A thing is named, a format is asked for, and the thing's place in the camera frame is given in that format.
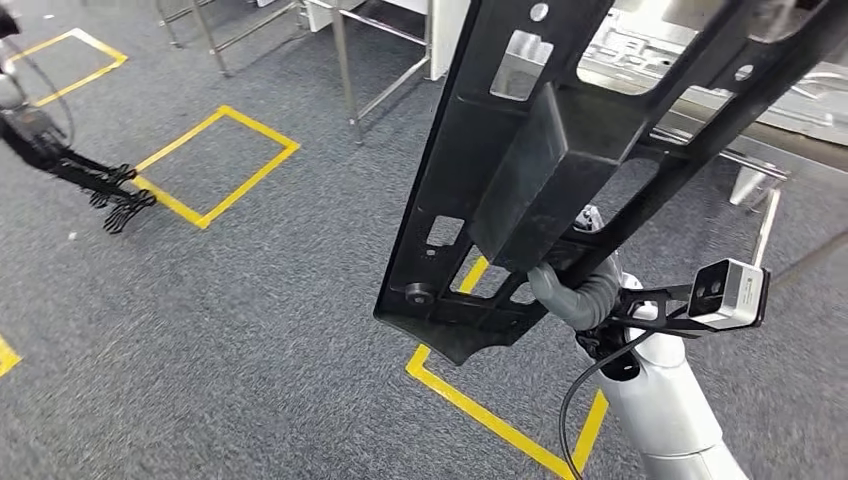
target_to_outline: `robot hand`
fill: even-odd
[[[527,272],[536,299],[575,330],[598,326],[618,300],[621,273],[613,257],[607,258],[582,285],[572,290],[559,282],[548,263]]]

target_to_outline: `mounting hole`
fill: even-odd
[[[736,70],[736,74],[734,75],[734,77],[736,78],[737,82],[741,82],[743,80],[747,80],[748,77],[751,76],[751,72],[753,72],[753,71],[754,71],[753,65],[745,65],[745,66],[739,67],[739,70]]]
[[[530,20],[534,22],[541,22],[548,16],[548,4],[547,3],[537,3],[530,8]]]

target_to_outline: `yellow tape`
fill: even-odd
[[[229,194],[227,198],[224,199],[224,201],[216,205],[215,208],[209,211],[209,213],[207,213],[206,215],[201,215],[197,213],[196,211],[187,207],[185,204],[183,204],[173,196],[169,195],[164,190],[151,183],[149,180],[146,180],[142,177],[136,177],[135,180],[133,180],[133,183],[135,183],[138,188],[146,188],[147,190],[150,190],[153,195],[156,196],[157,200],[159,200],[163,205],[167,206],[175,213],[177,213],[178,215],[185,218],[186,220],[201,229],[205,229],[206,227],[208,227],[212,220],[224,213],[226,209],[230,208],[232,204],[234,204],[239,198],[244,196],[244,194],[247,193],[251,188],[256,186],[256,184],[259,183],[260,180],[265,178],[269,173],[271,173],[272,170],[277,168],[281,163],[283,163],[287,158],[289,158],[291,154],[293,154],[300,148],[300,144],[291,140],[285,135],[282,135],[272,130],[271,128],[257,122],[256,120],[253,120],[252,118],[248,117],[247,115],[244,115],[241,112],[236,111],[228,105],[221,105],[220,107],[218,107],[215,113],[209,116],[209,118],[200,122],[199,125],[192,128],[184,135],[180,136],[178,139],[168,144],[165,148],[159,150],[158,152],[151,155],[149,158],[136,165],[136,170],[141,171],[149,167],[154,162],[162,159],[169,153],[181,147],[186,142],[196,137],[204,129],[206,129],[207,127],[209,127],[210,125],[225,116],[231,117],[232,119],[250,128],[251,130],[257,131],[271,138],[277,143],[283,145],[283,147],[285,148],[274,158],[272,158],[270,162],[265,164],[249,179],[247,179],[247,181],[244,182],[241,186],[239,186],[233,193]]]
[[[12,347],[6,343],[6,340],[0,336],[0,377],[9,373],[18,362],[21,361],[21,357],[12,350]]]
[[[480,257],[474,263],[471,271],[462,280],[459,291],[462,293],[471,293],[480,278],[483,277],[489,263],[485,258]],[[419,345],[418,349],[409,359],[406,364],[406,371],[412,377],[418,379],[424,385],[430,387],[431,390],[441,395],[444,399],[454,404],[457,408],[467,413],[471,418],[477,420],[486,428],[497,434],[502,439],[509,442],[515,448],[529,455],[531,458],[545,466],[548,470],[554,472],[562,478],[573,480],[568,464],[558,456],[551,453],[546,448],[528,438],[523,433],[519,432],[512,425],[505,422],[479,403],[475,402],[446,381],[439,378],[433,372],[427,370],[424,362],[430,356],[430,349],[425,345]],[[592,406],[589,408],[589,414],[586,416],[586,421],[577,438],[572,459],[574,466],[579,471],[583,471],[586,462],[589,460],[589,455],[592,452],[592,447],[595,440],[598,438],[598,433],[601,430],[604,416],[607,412],[608,402],[604,398],[600,390],[595,393],[595,398],[592,401]]]
[[[75,28],[75,29],[73,29],[69,32],[65,32],[62,35],[59,35],[56,38],[51,38],[50,40],[47,40],[46,42],[43,42],[43,43],[40,43],[40,44],[38,44],[34,47],[28,48],[28,49],[24,50],[23,52],[19,53],[18,55],[13,56],[11,58],[11,60],[14,62],[15,60],[19,60],[22,57],[32,55],[33,53],[35,53],[39,50],[45,49],[45,48],[47,48],[51,45],[54,45],[54,44],[56,44],[56,43],[58,43],[62,40],[65,40],[66,38],[70,38],[70,37],[75,37],[75,38],[79,39],[80,41],[85,42],[86,44],[90,45],[91,47],[93,47],[97,50],[100,50],[101,52],[105,53],[106,55],[109,55],[115,61],[112,62],[111,64],[101,68],[100,70],[92,73],[91,75],[88,75],[87,77],[83,78],[82,80],[74,82],[73,84],[71,84],[71,85],[69,85],[65,88],[60,89],[58,92],[54,92],[53,94],[48,95],[47,97],[44,97],[41,100],[38,100],[37,102],[34,103],[34,105],[36,107],[42,107],[42,106],[52,102],[53,100],[56,100],[57,98],[59,98],[63,95],[66,95],[68,92],[76,90],[79,87],[81,87],[81,86],[83,86],[87,83],[90,83],[93,80],[96,80],[96,79],[102,77],[103,75],[106,75],[107,73],[109,73],[112,70],[120,67],[121,65],[123,65],[124,62],[127,61],[126,55],[124,55],[123,53],[119,52],[118,50],[110,47],[109,45],[106,45],[105,43],[101,42],[100,40],[92,37],[91,35],[89,35],[88,33],[84,32],[82,29],[79,29],[79,28]]]
[[[204,120],[204,121],[200,122],[200,124],[199,124],[199,125],[197,125],[196,127],[192,128],[191,130],[189,130],[188,132],[186,132],[185,134],[183,134],[182,136],[180,136],[180,138],[178,138],[178,139],[174,140],[173,142],[169,143],[169,144],[168,144],[167,146],[165,146],[165,148],[163,148],[162,150],[159,150],[158,152],[154,153],[153,155],[151,155],[150,157],[146,158],[144,161],[142,161],[141,163],[139,163],[138,165],[136,165],[136,166],[135,166],[135,169],[136,169],[137,171],[139,171],[139,172],[140,172],[140,171],[144,170],[145,168],[147,168],[147,167],[149,167],[149,166],[153,165],[153,163],[155,163],[157,160],[160,160],[161,158],[165,157],[165,156],[166,156],[166,155],[168,155],[169,153],[171,153],[171,152],[173,152],[174,150],[176,150],[176,149],[180,148],[181,146],[183,146],[186,142],[188,142],[188,141],[189,141],[189,140],[191,140],[192,138],[196,137],[196,136],[197,136],[200,132],[202,132],[202,131],[203,131],[203,130],[205,130],[208,126],[210,126],[210,125],[212,125],[213,123],[215,123],[215,122],[217,122],[218,120],[220,120],[220,119],[221,119],[221,117],[223,117],[224,115],[225,115],[225,113],[224,113],[224,112],[223,112],[223,111],[219,108],[219,109],[218,109],[218,111],[216,111],[215,113],[213,113],[213,114],[212,114],[209,118],[207,118],[206,120]]]
[[[199,228],[206,228],[208,226],[207,223],[203,222],[202,215],[187,207],[184,203],[172,197],[168,194],[168,192],[157,187],[146,178],[138,176],[135,177],[132,182],[136,187],[140,189],[150,190],[150,193],[152,193],[153,196],[156,197],[157,202],[170,208],[181,217],[193,223],[195,226]]]

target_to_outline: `black plastic part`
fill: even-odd
[[[482,348],[512,345],[547,313],[538,302],[510,300],[529,267],[555,258],[560,280],[578,286],[848,37],[845,0],[822,2],[795,34],[770,44],[748,35],[756,0],[726,1],[656,87],[631,96],[585,84],[576,73],[612,0],[549,0],[548,15],[533,22],[529,12],[536,3],[471,1],[374,311],[457,364]],[[516,29],[553,45],[527,101],[489,92]],[[753,65],[751,75],[732,81],[743,65]],[[656,122],[693,85],[721,86],[735,96],[686,145],[650,138]],[[531,122],[543,129],[531,131]],[[528,144],[533,138],[541,143]],[[542,145],[551,151],[540,151]],[[543,156],[530,160],[532,168],[519,168],[519,159],[533,155]],[[637,155],[658,159],[653,179],[601,231],[570,228],[587,197],[611,175],[608,169]],[[433,248],[426,240],[439,215],[465,224],[453,245]],[[492,298],[450,289],[474,243],[512,272]],[[427,285],[433,301],[410,302],[411,284]]]
[[[9,10],[0,5],[0,39],[19,33],[21,33],[21,29],[18,27],[18,22],[9,13]]]

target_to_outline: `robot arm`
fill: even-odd
[[[641,289],[635,277],[613,275],[607,260],[590,280],[575,290],[559,283],[553,269],[543,264],[528,273],[537,299],[577,331],[596,329],[619,303],[619,278],[627,289]],[[615,288],[610,289],[610,282]],[[606,312],[598,317],[599,312]],[[656,304],[636,308],[633,317],[654,321]],[[645,334],[623,329],[624,343]],[[597,338],[614,338],[608,334]],[[603,348],[589,350],[595,359]],[[697,379],[686,361],[683,340],[655,333],[637,345],[628,361],[601,369],[598,383],[631,444],[642,457],[648,477],[656,480],[742,480],[747,476],[722,441],[722,431]]]

